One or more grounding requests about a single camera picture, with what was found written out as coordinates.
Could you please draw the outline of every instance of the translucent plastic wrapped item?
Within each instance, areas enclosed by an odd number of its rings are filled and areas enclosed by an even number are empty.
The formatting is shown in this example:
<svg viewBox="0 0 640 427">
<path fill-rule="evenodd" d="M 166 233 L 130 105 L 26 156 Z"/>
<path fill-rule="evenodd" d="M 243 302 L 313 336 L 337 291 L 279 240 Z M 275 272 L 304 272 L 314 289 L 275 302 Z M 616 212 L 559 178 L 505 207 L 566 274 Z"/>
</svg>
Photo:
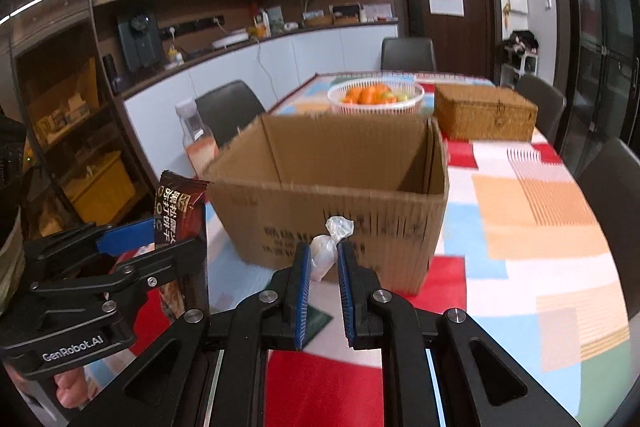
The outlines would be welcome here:
<svg viewBox="0 0 640 427">
<path fill-rule="evenodd" d="M 311 241 L 311 280 L 319 282 L 338 259 L 337 244 L 353 233 L 353 221 L 342 216 L 326 220 L 330 235 L 316 235 Z"/>
</svg>

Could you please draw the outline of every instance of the cardboard box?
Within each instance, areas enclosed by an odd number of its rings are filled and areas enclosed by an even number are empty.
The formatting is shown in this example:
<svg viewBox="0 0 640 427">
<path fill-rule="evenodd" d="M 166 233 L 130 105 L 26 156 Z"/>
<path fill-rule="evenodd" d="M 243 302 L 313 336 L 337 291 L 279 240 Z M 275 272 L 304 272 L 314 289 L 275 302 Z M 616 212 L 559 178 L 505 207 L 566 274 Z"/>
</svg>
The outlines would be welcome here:
<svg viewBox="0 0 640 427">
<path fill-rule="evenodd" d="M 444 218 L 446 156 L 422 116 L 263 115 L 209 166 L 207 195 L 248 263 L 290 266 L 298 241 L 345 216 L 358 262 L 415 294 Z"/>
</svg>

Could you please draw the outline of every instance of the chair backrest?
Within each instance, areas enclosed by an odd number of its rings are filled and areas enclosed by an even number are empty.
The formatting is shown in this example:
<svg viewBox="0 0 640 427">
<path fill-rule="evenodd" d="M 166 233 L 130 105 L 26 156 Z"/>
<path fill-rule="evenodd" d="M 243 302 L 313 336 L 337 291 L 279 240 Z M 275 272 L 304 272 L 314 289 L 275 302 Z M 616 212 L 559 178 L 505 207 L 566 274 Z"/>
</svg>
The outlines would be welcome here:
<svg viewBox="0 0 640 427">
<path fill-rule="evenodd" d="M 382 71 L 436 71 L 436 54 L 431 39 L 387 37 L 382 41 Z"/>
<path fill-rule="evenodd" d="M 534 74 L 523 74 L 516 84 L 516 92 L 538 106 L 536 127 L 553 145 L 558 133 L 560 117 L 566 106 L 564 94 Z"/>
<path fill-rule="evenodd" d="M 631 318 L 640 311 L 640 160 L 611 138 L 577 182 L 609 243 Z"/>
<path fill-rule="evenodd" d="M 242 80 L 210 90 L 196 99 L 196 105 L 202 121 L 213 131 L 218 147 L 224 147 L 239 130 L 264 113 L 260 100 Z"/>
</svg>

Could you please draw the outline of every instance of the black appliance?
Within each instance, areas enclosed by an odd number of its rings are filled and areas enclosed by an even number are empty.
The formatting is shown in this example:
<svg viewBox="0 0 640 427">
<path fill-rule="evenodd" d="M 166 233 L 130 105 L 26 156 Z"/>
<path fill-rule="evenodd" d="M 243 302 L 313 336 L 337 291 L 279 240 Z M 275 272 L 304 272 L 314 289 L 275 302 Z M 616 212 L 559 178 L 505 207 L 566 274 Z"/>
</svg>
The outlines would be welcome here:
<svg viewBox="0 0 640 427">
<path fill-rule="evenodd" d="M 118 33 L 131 73 L 140 68 L 149 68 L 164 59 L 158 21 L 152 12 L 118 17 Z"/>
</svg>

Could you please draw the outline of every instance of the finger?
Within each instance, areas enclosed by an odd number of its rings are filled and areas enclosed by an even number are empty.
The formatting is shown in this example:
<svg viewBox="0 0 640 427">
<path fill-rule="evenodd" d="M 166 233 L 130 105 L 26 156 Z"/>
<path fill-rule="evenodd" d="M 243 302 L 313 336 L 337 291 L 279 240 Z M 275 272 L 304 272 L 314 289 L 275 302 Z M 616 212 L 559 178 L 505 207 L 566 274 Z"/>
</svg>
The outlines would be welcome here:
<svg viewBox="0 0 640 427">
<path fill-rule="evenodd" d="M 70 389 L 59 389 L 56 391 L 56 396 L 62 407 L 66 409 L 79 407 L 88 399 L 86 381 L 78 380 Z"/>
<path fill-rule="evenodd" d="M 84 380 L 84 372 L 81 367 L 72 369 L 71 371 L 66 371 L 65 373 L 60 373 L 53 377 L 60 389 L 69 389 L 76 380 L 79 380 L 80 378 Z"/>
</svg>

